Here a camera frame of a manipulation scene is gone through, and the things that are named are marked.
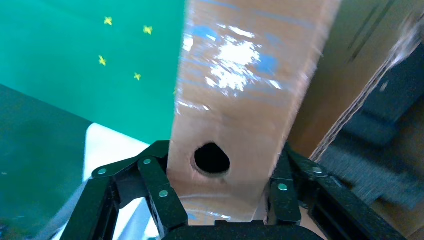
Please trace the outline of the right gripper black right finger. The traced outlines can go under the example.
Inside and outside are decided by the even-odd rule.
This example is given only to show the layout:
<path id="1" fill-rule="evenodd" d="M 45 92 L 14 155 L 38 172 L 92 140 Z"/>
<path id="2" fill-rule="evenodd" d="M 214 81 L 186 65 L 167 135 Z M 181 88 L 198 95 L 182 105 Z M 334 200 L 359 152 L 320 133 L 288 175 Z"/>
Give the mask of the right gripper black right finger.
<path id="1" fill-rule="evenodd" d="M 404 237 L 323 166 L 285 144 L 268 182 L 267 222 L 300 225 L 307 214 L 329 240 Z"/>

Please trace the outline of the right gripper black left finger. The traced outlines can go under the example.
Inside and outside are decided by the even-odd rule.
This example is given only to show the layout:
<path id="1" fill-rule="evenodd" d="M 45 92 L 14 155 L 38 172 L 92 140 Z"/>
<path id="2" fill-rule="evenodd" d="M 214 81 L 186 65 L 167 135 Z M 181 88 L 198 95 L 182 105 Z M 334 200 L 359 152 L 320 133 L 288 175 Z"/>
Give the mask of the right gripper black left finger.
<path id="1" fill-rule="evenodd" d="M 61 239 L 113 239 L 119 211 L 139 198 L 146 198 L 161 238 L 188 225 L 188 215 L 167 177 L 169 145 L 168 140 L 159 140 L 135 157 L 96 168 Z"/>

